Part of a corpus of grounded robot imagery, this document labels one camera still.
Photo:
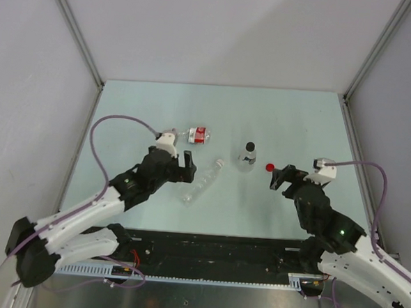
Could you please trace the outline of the large clear unlabeled bottle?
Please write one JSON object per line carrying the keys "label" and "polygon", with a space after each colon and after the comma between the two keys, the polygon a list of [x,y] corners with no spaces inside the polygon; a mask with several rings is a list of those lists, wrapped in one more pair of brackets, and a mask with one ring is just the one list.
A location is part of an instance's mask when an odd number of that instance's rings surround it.
{"label": "large clear unlabeled bottle", "polygon": [[184,205],[192,205],[217,180],[224,167],[219,166],[216,160],[206,168],[199,170],[194,181],[183,188],[180,199]]}

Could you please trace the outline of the small clear blue-label bottle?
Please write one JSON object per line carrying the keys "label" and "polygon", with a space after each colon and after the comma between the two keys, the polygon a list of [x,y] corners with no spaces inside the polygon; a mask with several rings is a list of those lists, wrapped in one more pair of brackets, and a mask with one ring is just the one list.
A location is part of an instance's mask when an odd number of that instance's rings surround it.
{"label": "small clear blue-label bottle", "polygon": [[235,167],[240,172],[251,172],[254,169],[256,159],[256,145],[255,150],[252,152],[248,152],[245,146],[245,148],[242,149],[238,156],[235,158]]}

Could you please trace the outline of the black bottle cap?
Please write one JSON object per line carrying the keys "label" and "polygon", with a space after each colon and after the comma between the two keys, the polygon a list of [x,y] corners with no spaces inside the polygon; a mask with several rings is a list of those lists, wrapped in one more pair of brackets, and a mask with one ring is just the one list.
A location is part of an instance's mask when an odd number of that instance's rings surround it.
{"label": "black bottle cap", "polygon": [[254,144],[253,142],[248,142],[248,143],[246,144],[246,150],[247,150],[248,152],[254,151],[254,150],[255,150],[255,144]]}

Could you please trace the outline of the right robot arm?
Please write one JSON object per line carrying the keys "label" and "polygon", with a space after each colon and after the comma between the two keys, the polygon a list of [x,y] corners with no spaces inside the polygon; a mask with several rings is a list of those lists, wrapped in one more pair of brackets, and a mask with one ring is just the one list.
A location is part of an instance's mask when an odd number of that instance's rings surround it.
{"label": "right robot arm", "polygon": [[297,255],[304,272],[339,279],[381,308],[411,308],[411,272],[382,250],[358,223],[332,208],[324,188],[337,176],[331,160],[317,159],[308,173],[288,164],[273,169],[270,189],[288,183],[283,196],[295,206],[310,236]]}

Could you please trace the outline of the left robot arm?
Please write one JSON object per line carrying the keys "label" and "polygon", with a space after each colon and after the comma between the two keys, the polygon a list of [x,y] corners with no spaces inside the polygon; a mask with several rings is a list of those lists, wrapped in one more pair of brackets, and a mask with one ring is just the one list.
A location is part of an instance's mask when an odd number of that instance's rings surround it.
{"label": "left robot arm", "polygon": [[93,233],[87,229],[146,202],[165,183],[193,182],[197,167],[191,152],[183,154],[185,164],[180,166],[178,157],[151,146],[141,163],[115,176],[97,196],[36,222],[17,220],[5,253],[16,258],[18,282],[25,288],[38,286],[58,268],[93,257],[125,259],[130,236],[120,224]]}

